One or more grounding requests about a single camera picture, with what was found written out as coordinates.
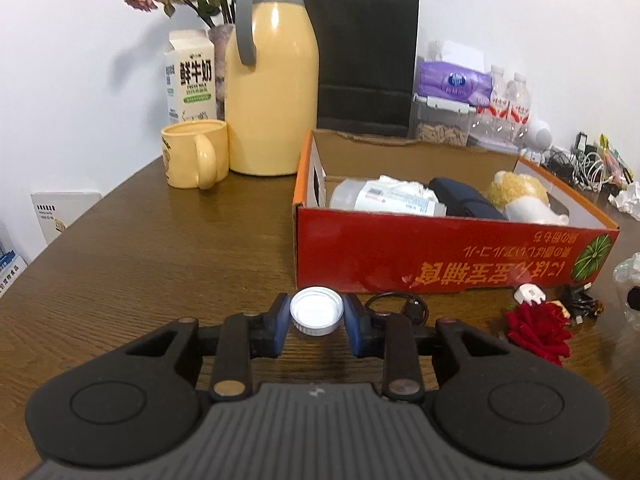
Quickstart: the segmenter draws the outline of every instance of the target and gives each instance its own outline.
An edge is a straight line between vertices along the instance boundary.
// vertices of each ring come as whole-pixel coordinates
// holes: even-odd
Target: yellow thermos
[[[318,43],[303,0],[237,0],[225,86],[229,167],[296,173],[318,114]]]

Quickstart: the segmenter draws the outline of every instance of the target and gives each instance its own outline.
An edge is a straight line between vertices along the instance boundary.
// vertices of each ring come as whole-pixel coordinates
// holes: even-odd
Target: stuffed toy
[[[545,188],[533,176],[498,171],[486,197],[511,222],[569,225],[567,215],[551,210]]]

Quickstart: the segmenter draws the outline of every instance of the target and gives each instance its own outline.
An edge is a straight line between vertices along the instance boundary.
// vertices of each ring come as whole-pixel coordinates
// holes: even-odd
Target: watermelon illustration
[[[594,238],[583,252],[577,257],[571,277],[574,282],[583,282],[602,266],[611,250],[611,237],[600,235]]]

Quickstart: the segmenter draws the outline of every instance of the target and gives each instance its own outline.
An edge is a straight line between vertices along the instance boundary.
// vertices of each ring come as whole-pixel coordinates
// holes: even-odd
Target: container lid
[[[442,97],[424,97],[414,94],[414,101],[426,104],[429,108],[434,108],[434,110],[447,110],[449,112],[459,114],[475,113],[476,111],[473,106],[470,106],[467,103],[461,103],[460,101],[453,101],[451,99],[443,99]]]
[[[324,286],[310,286],[297,293],[290,304],[293,324],[307,335],[326,335],[340,325],[344,305],[340,294]]]

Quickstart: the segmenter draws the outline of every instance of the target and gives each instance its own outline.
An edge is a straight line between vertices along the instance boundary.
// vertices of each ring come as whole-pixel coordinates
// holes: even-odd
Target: round black pad
[[[607,429],[606,401],[577,375],[522,353],[465,363],[436,394],[440,428],[460,449],[509,468],[589,456]]]
[[[193,387],[141,356],[97,360],[53,378],[25,410],[43,458],[94,468],[162,455],[189,436],[199,416]]]
[[[117,424],[135,417],[145,403],[146,395],[139,387],[110,381],[76,392],[71,399],[71,409],[85,422]]]
[[[489,394],[489,407],[516,424],[543,424],[560,415],[564,401],[545,384],[522,381],[497,386]]]

